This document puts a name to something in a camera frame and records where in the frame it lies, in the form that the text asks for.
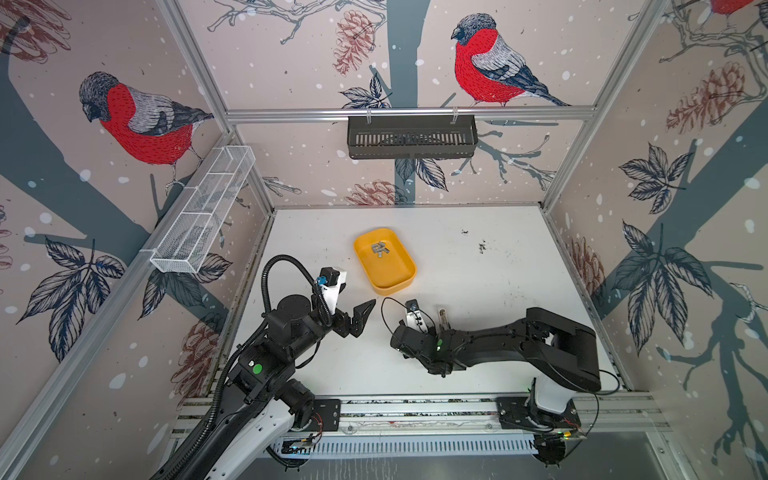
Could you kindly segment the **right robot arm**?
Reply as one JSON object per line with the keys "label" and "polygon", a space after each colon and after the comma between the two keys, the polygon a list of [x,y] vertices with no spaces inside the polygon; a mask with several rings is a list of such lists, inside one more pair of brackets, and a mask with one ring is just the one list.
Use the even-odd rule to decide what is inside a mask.
{"label": "right robot arm", "polygon": [[455,371],[499,362],[523,362],[537,369],[525,402],[528,416],[562,417],[577,393],[602,388],[594,330],[540,307],[509,324],[482,330],[412,327],[402,321],[390,346],[417,360],[428,373],[445,377]]}

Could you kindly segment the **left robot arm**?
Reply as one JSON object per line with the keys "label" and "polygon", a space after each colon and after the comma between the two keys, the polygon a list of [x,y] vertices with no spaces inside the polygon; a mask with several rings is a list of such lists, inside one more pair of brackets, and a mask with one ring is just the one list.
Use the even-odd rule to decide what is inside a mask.
{"label": "left robot arm", "polygon": [[[297,268],[310,296],[292,294],[271,303],[268,279],[279,262]],[[316,352],[330,332],[360,336],[376,305],[369,300],[352,313],[337,309],[345,284],[344,271],[324,267],[313,276],[290,255],[266,262],[260,280],[262,324],[230,356],[204,418],[155,478],[234,479],[278,437],[315,419],[315,396],[294,377],[305,365],[300,356]]]}

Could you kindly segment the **metal stapler base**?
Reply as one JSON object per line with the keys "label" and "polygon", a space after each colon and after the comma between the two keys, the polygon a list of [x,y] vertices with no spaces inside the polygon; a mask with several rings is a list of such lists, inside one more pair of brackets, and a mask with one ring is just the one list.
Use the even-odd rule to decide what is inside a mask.
{"label": "metal stapler base", "polygon": [[446,312],[446,310],[444,308],[441,308],[438,311],[438,317],[439,317],[439,321],[438,321],[438,324],[437,324],[437,330],[439,332],[450,330],[451,329],[451,325],[450,325],[450,322],[448,321],[447,312]]}

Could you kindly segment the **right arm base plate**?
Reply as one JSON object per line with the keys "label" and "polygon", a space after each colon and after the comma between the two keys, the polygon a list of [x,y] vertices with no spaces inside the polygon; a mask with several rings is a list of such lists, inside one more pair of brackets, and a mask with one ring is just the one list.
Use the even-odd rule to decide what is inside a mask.
{"label": "right arm base plate", "polygon": [[572,400],[568,402],[562,414],[539,409],[531,396],[497,397],[495,404],[498,421],[504,430],[523,430],[544,434],[582,428]]}

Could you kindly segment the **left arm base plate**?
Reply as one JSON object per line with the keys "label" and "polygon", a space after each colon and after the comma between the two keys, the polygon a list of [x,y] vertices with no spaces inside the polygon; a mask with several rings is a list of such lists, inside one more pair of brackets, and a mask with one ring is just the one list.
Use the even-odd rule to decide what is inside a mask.
{"label": "left arm base plate", "polygon": [[340,416],[340,399],[315,399],[299,411],[294,429],[323,433],[337,432]]}

